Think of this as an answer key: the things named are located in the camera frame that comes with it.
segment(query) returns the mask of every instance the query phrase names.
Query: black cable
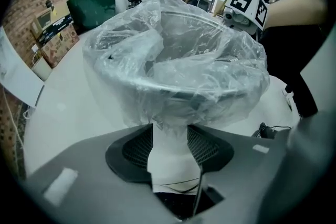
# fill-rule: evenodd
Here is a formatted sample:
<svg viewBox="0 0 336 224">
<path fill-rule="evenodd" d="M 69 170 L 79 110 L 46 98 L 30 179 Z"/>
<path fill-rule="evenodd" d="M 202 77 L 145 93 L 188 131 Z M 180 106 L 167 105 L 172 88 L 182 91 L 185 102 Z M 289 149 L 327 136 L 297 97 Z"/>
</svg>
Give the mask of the black cable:
<svg viewBox="0 0 336 224">
<path fill-rule="evenodd" d="M 174 185 L 174 184 L 179 184 L 179 183 L 185 183 L 185 182 L 190 182 L 190 181 L 193 181 L 193 180 L 197 180 L 199 178 L 195 178 L 195 179 L 190 179 L 190 180 L 187 180 L 187 181 L 181 181 L 181 182 L 176 182 L 176 183 L 169 183 L 169 184 L 161 184 L 161 185 L 152 185 L 152 186 L 167 186 L 167 185 Z"/>
<path fill-rule="evenodd" d="M 263 129 L 266 129 L 267 127 L 268 127 L 268 126 L 265 126 L 265 127 L 261 128 L 261 129 L 259 129 L 258 133 L 256 133 L 256 135 L 255 135 L 254 137 L 257 137 L 257 136 L 260 134 L 260 132 L 261 132 Z M 271 127 L 271 129 L 276 128 L 276 127 L 292 129 L 292 127 L 289 127 L 289 126 L 273 126 L 273 127 Z"/>
<path fill-rule="evenodd" d="M 193 186 L 192 188 L 190 188 L 190 189 L 187 189 L 187 190 L 185 190 L 185 191 L 182 191 L 182 192 L 180 192 L 181 194 L 186 194 L 186 193 L 188 193 L 189 191 L 192 191 L 193 189 L 195 189 L 195 188 L 197 188 L 198 187 L 198 184 L 196 185 L 196 186 Z"/>
</svg>

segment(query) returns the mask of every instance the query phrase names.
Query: power outlet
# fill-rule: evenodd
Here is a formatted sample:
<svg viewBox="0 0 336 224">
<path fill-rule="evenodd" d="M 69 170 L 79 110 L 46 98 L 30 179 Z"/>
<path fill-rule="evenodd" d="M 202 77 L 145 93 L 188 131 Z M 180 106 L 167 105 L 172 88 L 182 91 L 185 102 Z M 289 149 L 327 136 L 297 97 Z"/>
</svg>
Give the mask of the power outlet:
<svg viewBox="0 0 336 224">
<path fill-rule="evenodd" d="M 36 53 L 37 50 L 38 50 L 38 46 L 37 46 L 36 44 L 33 45 L 33 46 L 32 46 L 32 51 L 33 51 L 34 53 Z"/>
</svg>

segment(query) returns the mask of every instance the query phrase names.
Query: black pants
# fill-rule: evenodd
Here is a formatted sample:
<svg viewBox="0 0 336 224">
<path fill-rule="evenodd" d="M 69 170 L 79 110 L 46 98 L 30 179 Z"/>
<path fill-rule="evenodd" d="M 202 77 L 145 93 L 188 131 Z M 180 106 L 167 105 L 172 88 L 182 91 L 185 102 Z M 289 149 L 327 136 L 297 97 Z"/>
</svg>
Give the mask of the black pants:
<svg viewBox="0 0 336 224">
<path fill-rule="evenodd" d="M 267 29 L 259 41 L 267 55 L 267 70 L 293 91 L 294 102 L 302 117 L 314 115 L 318 109 L 300 72 L 323 43 L 318 26 L 283 26 Z"/>
</svg>

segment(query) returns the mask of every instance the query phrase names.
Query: cable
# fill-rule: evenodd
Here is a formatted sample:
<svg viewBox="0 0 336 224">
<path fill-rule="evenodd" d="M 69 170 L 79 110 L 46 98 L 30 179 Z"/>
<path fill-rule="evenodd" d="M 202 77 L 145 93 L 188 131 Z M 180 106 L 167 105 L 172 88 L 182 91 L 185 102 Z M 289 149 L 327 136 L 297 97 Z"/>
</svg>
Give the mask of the cable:
<svg viewBox="0 0 336 224">
<path fill-rule="evenodd" d="M 30 120 L 31 114 L 29 112 L 30 110 L 30 105 L 28 106 L 27 110 L 23 112 L 22 116 L 25 118 L 25 120 Z"/>
<path fill-rule="evenodd" d="M 35 52 L 35 54 L 34 54 L 34 56 L 33 56 L 33 59 L 32 59 L 32 63 L 33 63 L 33 66 L 35 65 L 35 63 L 34 63 L 34 59 L 35 59 L 35 56 L 37 55 L 37 52 L 38 52 L 38 50 Z"/>
<path fill-rule="evenodd" d="M 257 137 L 257 136 L 260 134 L 260 132 L 261 132 L 263 129 L 266 129 L 267 127 L 268 127 L 268 126 L 265 126 L 265 127 L 261 128 L 261 129 L 259 129 L 258 133 L 256 133 L 256 134 L 254 135 L 254 137 Z M 273 126 L 273 127 L 271 127 L 271 129 L 276 128 L 276 127 L 278 127 L 278 128 L 288 128 L 288 129 L 292 129 L 292 127 L 289 127 L 289 126 Z"/>
<path fill-rule="evenodd" d="M 12 125 L 14 126 L 14 130 L 15 130 L 15 133 L 16 133 L 16 137 L 18 138 L 18 140 L 19 140 L 19 142 L 20 142 L 20 144 L 21 144 L 22 150 L 23 150 L 24 154 L 26 155 L 25 148 L 24 148 L 24 146 L 23 146 L 23 141 L 22 141 L 22 139 L 21 139 L 21 137 L 20 137 L 20 135 L 19 135 L 19 131 L 18 131 L 17 126 L 16 126 L 16 124 L 15 124 L 15 122 L 14 122 L 13 114 L 12 114 L 12 112 L 11 112 L 11 110 L 10 110 L 10 107 L 9 107 L 9 104 L 8 104 L 8 100 L 7 100 L 7 96 L 6 96 L 5 88 L 4 88 L 4 87 L 2 87 L 2 93 L 4 94 L 5 103 L 6 103 L 6 106 L 7 106 L 8 111 L 9 111 L 9 117 L 10 117 L 10 120 L 11 120 L 11 122 L 12 122 Z"/>
<path fill-rule="evenodd" d="M 176 182 L 176 183 L 169 183 L 169 184 L 158 184 L 158 185 L 155 185 L 153 184 L 152 186 L 167 186 L 167 185 L 174 185 L 174 184 L 179 184 L 179 183 L 185 183 L 185 182 L 190 182 L 190 181 L 193 181 L 193 180 L 197 180 L 199 178 L 195 178 L 195 179 L 190 179 L 190 180 L 187 180 L 187 181 L 181 181 L 181 182 Z"/>
<path fill-rule="evenodd" d="M 197 184 L 196 186 L 193 186 L 193 187 L 190 188 L 190 189 L 187 189 L 187 190 L 185 190 L 185 191 L 182 191 L 181 194 L 186 194 L 186 193 L 192 191 L 193 189 L 195 189 L 195 188 L 197 188 L 197 187 L 198 187 L 198 184 Z"/>
</svg>

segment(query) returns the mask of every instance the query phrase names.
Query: plastic bag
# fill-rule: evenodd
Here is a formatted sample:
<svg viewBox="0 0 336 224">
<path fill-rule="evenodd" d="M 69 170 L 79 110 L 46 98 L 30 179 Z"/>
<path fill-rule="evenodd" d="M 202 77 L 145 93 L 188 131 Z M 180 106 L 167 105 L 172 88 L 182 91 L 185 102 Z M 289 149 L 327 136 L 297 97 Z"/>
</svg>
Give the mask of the plastic bag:
<svg viewBox="0 0 336 224">
<path fill-rule="evenodd" d="M 261 44 L 182 0 L 144 0 L 97 27 L 83 53 L 128 123 L 167 134 L 239 121 L 270 83 Z"/>
</svg>

